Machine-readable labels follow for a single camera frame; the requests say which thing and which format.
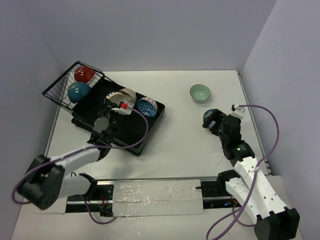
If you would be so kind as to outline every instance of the black tray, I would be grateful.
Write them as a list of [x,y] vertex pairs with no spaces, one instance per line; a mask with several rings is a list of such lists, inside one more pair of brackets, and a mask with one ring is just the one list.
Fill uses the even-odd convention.
[[[99,117],[98,112],[103,109],[103,102],[106,96],[109,93],[117,92],[123,88],[124,86],[121,86],[115,82],[104,78],[100,79],[92,87],[90,93],[73,107],[72,115],[74,118],[72,119],[72,123],[91,132],[95,120]],[[138,92],[136,93],[137,100],[143,97],[145,96]],[[147,137],[140,144],[127,149],[136,156],[141,155],[150,135],[165,113],[165,105],[158,101],[156,101],[156,104],[158,106],[156,116],[145,116],[149,123],[149,133]],[[121,115],[117,119],[117,131],[115,133],[114,144],[120,147],[134,144],[144,136],[145,131],[146,123],[139,114],[132,112],[130,115]]]

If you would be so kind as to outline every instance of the white table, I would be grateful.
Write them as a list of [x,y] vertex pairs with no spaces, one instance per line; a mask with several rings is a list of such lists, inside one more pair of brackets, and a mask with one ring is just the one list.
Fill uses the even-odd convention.
[[[230,112],[232,104],[245,104],[236,71],[136,71],[107,72],[117,83],[165,104],[165,115],[149,139],[140,157],[111,150],[96,163],[80,168],[96,179],[183,178],[216,176],[232,168],[225,159],[219,139],[202,128],[206,110],[218,108]],[[194,84],[207,85],[211,101],[198,104],[189,96]],[[82,146],[90,134],[71,123],[71,115],[61,109],[57,115],[48,155],[60,155]],[[241,134],[257,158],[262,157],[252,119],[247,113]],[[282,180],[268,177],[279,196],[289,205]],[[64,213],[66,198],[59,199],[45,211],[23,205],[13,233],[13,240],[204,240],[208,228],[231,209],[205,209],[204,214],[118,218],[108,225],[97,225],[87,213]],[[241,216],[249,223],[246,214]],[[210,235],[219,234],[232,218],[219,224]],[[222,239],[256,240],[252,228],[236,224]]]

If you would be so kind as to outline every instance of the cable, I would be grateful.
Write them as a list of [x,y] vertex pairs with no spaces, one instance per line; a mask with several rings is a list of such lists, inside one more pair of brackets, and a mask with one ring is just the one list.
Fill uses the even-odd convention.
[[11,199],[12,199],[12,201],[13,201],[15,204],[19,204],[19,205],[24,205],[24,204],[29,204],[29,203],[30,203],[30,201],[25,201],[25,202],[23,202],[23,201],[17,200],[17,199],[16,199],[16,191],[17,191],[17,189],[24,183],[24,181],[25,181],[31,174],[34,174],[34,173],[37,172],[39,169],[45,168],[45,167],[48,166],[48,165],[53,165],[53,164],[55,164],[55,163],[57,163],[57,162],[60,162],[60,161],[62,161],[62,160],[65,160],[65,159],[68,159],[68,158],[70,158],[70,157],[73,157],[73,156],[75,156],[75,155],[77,155],[77,154],[80,154],[80,153],[82,153],[82,152],[84,152],[84,151],[87,151],[87,150],[89,150],[89,149],[97,149],[97,148],[104,148],[104,149],[129,149],[129,148],[132,148],[132,147],[140,144],[140,143],[147,137],[147,135],[148,135],[148,132],[149,132],[148,120],[147,120],[146,117],[145,117],[141,112],[139,112],[138,110],[135,110],[135,109],[133,109],[132,107],[129,107],[129,106],[127,106],[127,108],[130,109],[130,110],[132,110],[133,112],[139,114],[139,115],[143,118],[143,120],[145,121],[145,133],[144,133],[143,137],[142,137],[139,141],[137,141],[136,143],[131,144],[131,145],[129,145],[129,146],[107,146],[107,145],[105,145],[105,146],[89,146],[89,147],[86,147],[86,148],[81,148],[81,149],[78,149],[78,150],[76,150],[76,151],[70,152],[69,154],[67,154],[67,155],[65,155],[65,156],[59,157],[59,158],[57,158],[57,159],[55,159],[55,160],[48,161],[48,162],[46,162],[46,163],[44,163],[44,164],[41,164],[41,165],[39,165],[39,166],[36,166],[35,168],[33,168],[33,169],[31,169],[30,171],[28,171],[28,172],[23,176],[23,178],[14,186],[14,188],[13,188],[13,190],[12,190],[12,193],[11,193]]
[[[259,165],[266,159],[268,158],[272,153],[273,151],[276,149],[276,146],[279,142],[279,136],[280,136],[280,130],[279,130],[279,124],[278,124],[278,121],[276,119],[276,116],[269,110],[267,109],[266,107],[264,106],[260,106],[260,105],[239,105],[240,108],[243,108],[243,107],[248,107],[248,108],[260,108],[260,109],[263,109],[263,110],[266,110],[273,118],[274,120],[274,123],[275,123],[275,126],[276,126],[276,139],[275,139],[275,143],[272,147],[272,149],[270,150],[270,152],[265,155],[263,158],[261,158],[258,163],[256,164],[255,167],[259,167]],[[235,213],[239,212],[236,217],[234,218],[234,220],[229,224],[229,226],[221,233],[219,234],[218,236],[216,236],[215,238],[211,239],[211,240],[219,240],[220,238],[222,238],[227,232],[229,232],[229,230],[235,225],[235,223],[238,221],[238,219],[240,218],[241,214],[244,212],[245,210],[245,207],[246,205],[248,204],[248,201],[254,191],[254,187],[255,187],[255,184],[256,184],[256,181],[257,181],[257,176],[258,176],[258,171],[254,171],[254,175],[253,175],[253,180],[252,180],[252,185],[250,187],[250,190],[249,190],[249,193],[248,193],[248,196],[246,197],[243,205],[235,210],[235,211],[232,211],[231,213],[225,215],[224,217],[220,218],[218,221],[216,221],[208,230],[208,232],[206,233],[206,236],[205,236],[205,239],[206,240],[209,240],[209,234],[210,232],[212,231],[212,229],[218,224],[220,223],[221,221],[223,221],[224,219],[228,218],[229,216],[231,215],[234,215]]]
[[116,220],[117,217],[114,217],[114,218],[112,218],[110,221],[106,221],[106,222],[95,220],[94,216],[92,216],[92,213],[91,213],[91,211],[90,211],[90,208],[89,208],[89,205],[88,205],[87,201],[85,200],[85,198],[84,198],[83,196],[81,196],[81,195],[79,195],[79,196],[80,196],[80,197],[82,198],[82,200],[84,201],[84,205],[85,205],[85,207],[86,207],[86,209],[87,209],[87,211],[88,211],[88,214],[89,214],[90,218],[91,218],[92,221],[94,221],[96,224],[105,225],[105,224],[112,223],[114,220]]
[[[232,207],[232,213],[233,213],[234,217],[236,217],[236,214],[234,212],[235,212],[235,209],[236,209],[236,206],[237,206],[238,203],[239,202],[237,201]],[[255,226],[254,224],[248,225],[248,224],[242,223],[242,222],[239,221],[239,219],[237,220],[237,223],[242,225],[242,226],[244,226],[244,227],[247,227],[247,228],[252,228],[252,227]]]

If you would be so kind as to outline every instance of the red bowl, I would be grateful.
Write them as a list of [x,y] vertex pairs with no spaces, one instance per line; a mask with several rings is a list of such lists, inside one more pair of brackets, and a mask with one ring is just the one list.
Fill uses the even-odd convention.
[[80,66],[74,71],[74,79],[77,82],[88,83],[95,76],[95,71],[88,66]]

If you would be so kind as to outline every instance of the wall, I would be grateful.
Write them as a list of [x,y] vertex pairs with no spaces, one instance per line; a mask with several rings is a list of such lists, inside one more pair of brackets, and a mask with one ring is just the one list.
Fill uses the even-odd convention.
[[56,107],[41,92],[60,70],[17,0],[0,1],[0,33],[0,232],[8,240],[20,211],[11,190],[45,150]]
[[20,0],[59,65],[241,70],[276,0]]
[[[268,107],[280,124],[269,159],[300,213],[303,239],[319,239],[320,31],[318,0],[278,0],[242,72],[252,104]],[[275,140],[268,114],[254,111],[266,152]]]

